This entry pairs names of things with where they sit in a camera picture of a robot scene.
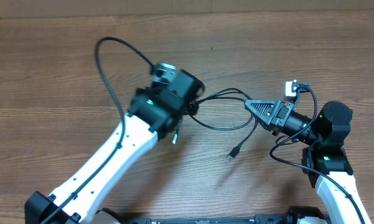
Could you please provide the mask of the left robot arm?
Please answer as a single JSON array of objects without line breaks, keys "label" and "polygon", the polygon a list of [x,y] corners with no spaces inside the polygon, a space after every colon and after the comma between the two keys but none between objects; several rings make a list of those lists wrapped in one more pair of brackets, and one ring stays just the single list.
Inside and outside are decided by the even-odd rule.
[{"label": "left robot arm", "polygon": [[26,223],[90,223],[126,171],[168,133],[205,85],[185,70],[138,88],[126,114],[89,160],[48,196],[36,191],[24,205]]}]

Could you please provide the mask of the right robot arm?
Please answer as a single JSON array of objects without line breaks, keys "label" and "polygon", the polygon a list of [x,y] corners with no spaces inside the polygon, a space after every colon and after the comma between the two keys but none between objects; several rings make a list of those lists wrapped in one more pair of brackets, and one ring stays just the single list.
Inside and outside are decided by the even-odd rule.
[{"label": "right robot arm", "polygon": [[307,174],[332,223],[369,223],[343,148],[353,111],[339,101],[330,101],[309,118],[297,113],[295,107],[294,102],[280,100],[245,101],[246,110],[264,129],[306,144],[297,166]]}]

